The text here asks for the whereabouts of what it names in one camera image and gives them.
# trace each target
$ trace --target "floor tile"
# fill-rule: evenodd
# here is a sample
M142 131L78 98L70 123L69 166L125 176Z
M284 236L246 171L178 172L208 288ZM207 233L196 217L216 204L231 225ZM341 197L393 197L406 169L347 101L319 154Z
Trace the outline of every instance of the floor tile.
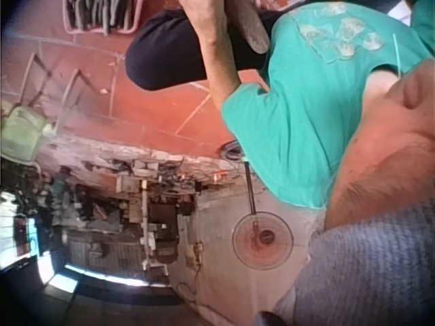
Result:
M84 112L75 112L67 128L77 136L123 145L140 145L143 136L138 124Z
M113 116L174 133L206 97L207 92L189 84L156 92L142 90L127 78L122 61L115 86Z
M116 33L109 36L104 36L103 34L98 33L84 33L77 34L76 42L82 46L107 50L117 54L125 54L133 38L134 35Z
M173 154L189 154L196 147L190 139L147 128L143 131L141 145Z
M178 134L210 144L223 144L234 139L211 98L186 122Z
M92 112L109 114L112 79L116 70L116 57L97 50L43 42L43 61L51 70L52 77L47 84L52 99L60 101L74 70L79 69L94 86L96 93L87 97L92 101ZM83 86L78 80L74 91Z
M6 37L1 44L1 89L6 92L20 93L24 72L32 53L38 53L38 41ZM38 68L31 71L31 81L27 94L36 94L36 77L42 72Z
M198 144L190 153L192 156L205 156L206 158L220 158L220 146L212 144Z
M60 0L21 1L9 27L11 30L38 37L72 41L63 25L63 11Z

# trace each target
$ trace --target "chair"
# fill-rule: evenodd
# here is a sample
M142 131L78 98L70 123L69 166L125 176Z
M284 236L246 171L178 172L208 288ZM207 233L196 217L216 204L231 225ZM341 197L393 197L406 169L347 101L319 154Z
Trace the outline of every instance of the chair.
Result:
M53 124L52 120L32 108L34 99L28 105L23 104L24 94L29 83L29 73L34 62L47 73L47 77L51 76L41 59L36 54L32 54L22 81L19 102L10 109L8 115L1 122L1 156L24 165L35 165L34 162L41 141L44 137L56 137L63 129L71 112L77 107L81 93L74 104L67 107L67 101L77 78L81 77L84 83L93 90L89 81L79 69L76 69L69 79L68 86L63 94L60 113Z

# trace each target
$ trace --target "white wall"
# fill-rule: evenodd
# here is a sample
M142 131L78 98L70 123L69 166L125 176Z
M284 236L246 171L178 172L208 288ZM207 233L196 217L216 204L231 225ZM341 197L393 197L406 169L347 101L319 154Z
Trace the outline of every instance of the white wall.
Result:
M258 311L270 310L290 288L307 261L310 225L321 213L299 209L278 202L268 192L256 194L258 211L268 211L280 216L290 226L294 235L294 248L290 258L274 270L251 270L243 265L232 250L232 230L237 222L249 213L245 188L226 190L217 195L202 196L199 210L190 218L179 217L179 259L169 268L171 284L193 284L194 272L186 267L184 253L188 242L188 223L192 222L189 237L204 243L203 268L196 283L196 300L210 305L234 325L251 325ZM185 287L178 287L182 295L193 298ZM229 325L208 309L200 313L215 325Z

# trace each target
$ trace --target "metal pipe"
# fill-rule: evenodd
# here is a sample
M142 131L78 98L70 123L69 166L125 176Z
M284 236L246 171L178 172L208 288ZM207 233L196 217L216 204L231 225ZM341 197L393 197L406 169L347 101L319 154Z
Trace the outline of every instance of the metal pipe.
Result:
M256 210L256 202L254 200L254 190L252 188L252 180L251 180L251 172L249 170L249 162L245 162L245 174L246 174L246 184L247 184L247 194L249 198L249 208L251 209L251 214L255 215L257 213Z

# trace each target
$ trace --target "light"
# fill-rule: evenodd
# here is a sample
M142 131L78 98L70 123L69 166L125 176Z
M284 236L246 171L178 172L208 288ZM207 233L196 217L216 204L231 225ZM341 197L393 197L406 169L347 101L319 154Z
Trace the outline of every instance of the light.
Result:
M54 276L52 257L50 253L38 259L39 277L43 284L46 284Z
M80 274L84 274L85 270L75 267L75 266L71 266L69 264L65 265L65 268L68 268L69 270L73 270L74 272L80 273Z
M97 278L99 280L106 280L107 282L125 284L131 287L171 287L170 285L162 284L162 283L152 283L149 284L144 280L138 280L136 278L123 278L112 275L104 275L101 273L91 272L90 270L83 270L79 267L75 267L69 264L65 265L65 268L69 270L73 270L74 272L85 274L86 276Z
M65 275L57 274L48 284L57 287L60 290L73 293L77 286L77 281L66 277Z
M86 276L90 276L90 277L94 277L94 278L98 278L100 280L105 280L106 276L104 274L101 273L94 273L94 272L90 272L90 271L85 271L84 273Z

